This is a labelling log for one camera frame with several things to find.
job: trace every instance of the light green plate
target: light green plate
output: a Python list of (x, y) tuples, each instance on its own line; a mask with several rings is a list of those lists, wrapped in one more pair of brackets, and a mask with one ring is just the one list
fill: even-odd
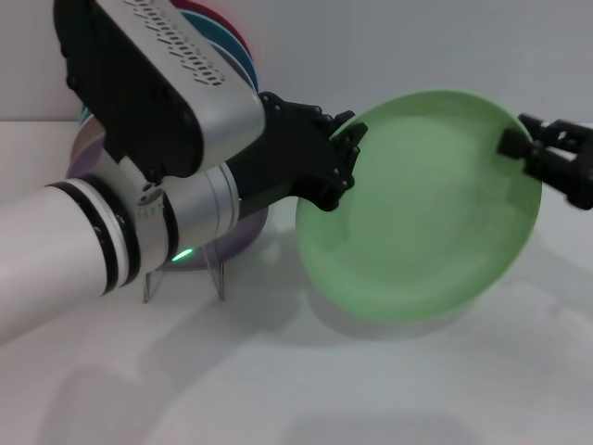
[(407, 95), (357, 117), (356, 185), (332, 213), (298, 204), (296, 233), (319, 289), (347, 311), (405, 321), (477, 297), (529, 238), (541, 183), (496, 154), (508, 111), (456, 91)]

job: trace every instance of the white wall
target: white wall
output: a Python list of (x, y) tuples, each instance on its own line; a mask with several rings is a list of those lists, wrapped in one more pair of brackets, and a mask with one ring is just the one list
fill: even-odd
[[(589, 0), (203, 0), (236, 23), (263, 86), (330, 111), (455, 87), (591, 121)], [(0, 4), (0, 120), (78, 113), (50, 0)]]

